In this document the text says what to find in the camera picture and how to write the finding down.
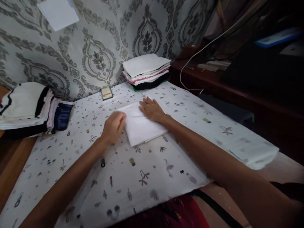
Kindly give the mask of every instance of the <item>white cable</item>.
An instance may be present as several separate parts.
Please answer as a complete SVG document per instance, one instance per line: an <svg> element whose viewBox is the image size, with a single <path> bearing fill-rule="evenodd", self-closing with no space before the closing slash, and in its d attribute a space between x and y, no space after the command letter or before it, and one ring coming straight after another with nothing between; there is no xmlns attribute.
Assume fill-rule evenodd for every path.
<svg viewBox="0 0 304 228"><path fill-rule="evenodd" d="M183 69L185 68L185 66L187 66L187 64L190 62L190 60L194 57L194 56L196 56L198 53L200 53L202 50L204 50L206 47L208 47L211 43L213 43L214 41L216 41L218 38L220 38L221 36L223 36L226 32L228 32L230 29L232 29L237 23L239 23L250 11L252 11L252 9L254 9L255 7L256 7L256 5L258 5L259 4L259 2L260 2L261 0L259 0L253 7L251 7L251 9L249 9L237 22L235 22L229 29L227 29L224 33L222 33L221 35L219 35L217 38L215 38L214 40L212 40L209 44L207 44L205 47L203 47L203 49L201 49L199 52L197 52L197 53L195 53L189 60L188 60L188 62L184 65L184 67L181 69L181 71L180 71L180 82L181 82L181 84L186 88L186 89L188 89L183 83L182 83L182 81L181 81L181 73L182 73L182 71L183 71ZM188 89L188 90L201 90L201 92L199 93L199 94L201 94L202 93L202 91L204 90L204 89Z"/></svg>

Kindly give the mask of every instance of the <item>folded white fabric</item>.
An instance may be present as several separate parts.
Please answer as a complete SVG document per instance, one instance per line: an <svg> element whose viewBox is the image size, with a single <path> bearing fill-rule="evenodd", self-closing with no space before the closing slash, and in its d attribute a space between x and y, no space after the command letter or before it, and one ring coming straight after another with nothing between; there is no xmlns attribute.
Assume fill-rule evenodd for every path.
<svg viewBox="0 0 304 228"><path fill-rule="evenodd" d="M146 78L146 79L141 79L141 80L139 80L139 81L135 81L135 82L133 82L133 85L137 86L137 85L139 85L139 84L141 84L141 83L143 83L143 82L154 82L154 81L157 80L160 76L163 76L164 74L166 74L166 73L168 73L168 72L169 72L169 71L166 70L166 71L164 71L164 72L162 72L162 73L159 73L158 75L155 75L155 76L153 76L153 77Z"/></svg>
<svg viewBox="0 0 304 228"><path fill-rule="evenodd" d="M131 78L140 74L150 73L168 64L171 60L158 57L156 54L147 54L135 57L123 63L123 68Z"/></svg>
<svg viewBox="0 0 304 228"><path fill-rule="evenodd" d="M133 77L133 78L131 78L131 76L127 73L125 68L123 68L123 69L124 69L125 75L128 77L129 81L136 81L136 80L139 80L139 79L145 79L145 78L157 75L158 73L162 72L164 69L167 69L168 67L170 67L170 63L167 63L167 64L163 65L162 67L158 68L157 70L150 71L150 72L147 72L147 73L144 73L144 74L140 74L140 75L138 75L136 77Z"/></svg>
<svg viewBox="0 0 304 228"><path fill-rule="evenodd" d="M163 125L146 118L139 110L139 106L139 102L135 102L118 109L127 114L125 129L132 147L148 142L168 132L168 129Z"/></svg>
<svg viewBox="0 0 304 228"><path fill-rule="evenodd" d="M45 88L37 82L25 82L7 93L1 102L0 120L35 117L37 103Z"/></svg>
<svg viewBox="0 0 304 228"><path fill-rule="evenodd" d="M24 128L30 126L36 126L43 124L48 119L48 113L50 110L51 100L53 98L53 92L48 90L46 96L43 98L43 106L38 118L34 116L29 116L28 118L18 117L18 118L10 118L10 117L1 117L0 118L0 129L8 130L8 129L17 129L17 128Z"/></svg>

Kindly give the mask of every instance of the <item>damask wallpaper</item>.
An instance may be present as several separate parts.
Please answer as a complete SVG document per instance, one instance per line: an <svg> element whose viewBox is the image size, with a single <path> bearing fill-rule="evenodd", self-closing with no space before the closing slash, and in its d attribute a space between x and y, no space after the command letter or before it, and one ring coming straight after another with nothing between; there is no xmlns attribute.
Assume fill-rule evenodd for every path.
<svg viewBox="0 0 304 228"><path fill-rule="evenodd" d="M35 81L78 100L124 81L122 63L176 59L201 40L215 0L71 0L79 22L55 32L40 0L0 0L0 84Z"/></svg>

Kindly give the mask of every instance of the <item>black strap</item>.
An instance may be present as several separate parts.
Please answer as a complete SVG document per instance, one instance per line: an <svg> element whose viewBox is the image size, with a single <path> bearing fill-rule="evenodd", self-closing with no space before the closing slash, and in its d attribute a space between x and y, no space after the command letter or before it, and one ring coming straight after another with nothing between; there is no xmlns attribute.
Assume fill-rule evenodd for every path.
<svg viewBox="0 0 304 228"><path fill-rule="evenodd" d="M44 98L46 97L47 93L48 93L49 87L44 87L44 89L42 90L40 97L37 101L37 106L36 106L36 111L35 111L35 118L37 118L37 116L39 116L39 114L41 113L42 107L44 105Z"/></svg>
<svg viewBox="0 0 304 228"><path fill-rule="evenodd" d="M217 202L205 194L200 189L195 189L189 193L196 195L204 200L226 223L230 228L243 228L227 211L225 211Z"/></svg>
<svg viewBox="0 0 304 228"><path fill-rule="evenodd" d="M12 104L12 99L10 98L10 95L14 92L14 89L9 93L7 96L9 99L8 104L4 107L4 109L0 112L0 116L2 116L3 112Z"/></svg>

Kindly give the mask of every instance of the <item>wooden furniture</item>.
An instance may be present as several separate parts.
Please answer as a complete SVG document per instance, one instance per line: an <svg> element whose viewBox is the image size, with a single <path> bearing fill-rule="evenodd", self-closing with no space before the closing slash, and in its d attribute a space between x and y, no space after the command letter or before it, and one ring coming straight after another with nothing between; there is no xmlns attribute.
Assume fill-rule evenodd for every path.
<svg viewBox="0 0 304 228"><path fill-rule="evenodd" d="M0 99L8 91L0 86ZM3 134L4 130L0 130L0 211L3 210L37 140L37 137L6 140L2 138Z"/></svg>
<svg viewBox="0 0 304 228"><path fill-rule="evenodd" d="M171 63L170 82L184 88L180 83L180 72L187 60ZM211 72L198 69L197 64L189 63L182 71L182 82L189 89L202 89L228 103L249 110L255 114L254 131L280 148L280 151L293 160L304 164L304 116L290 108L259 97L258 94L241 91L220 81L223 71ZM189 90L198 95L200 90Z"/></svg>

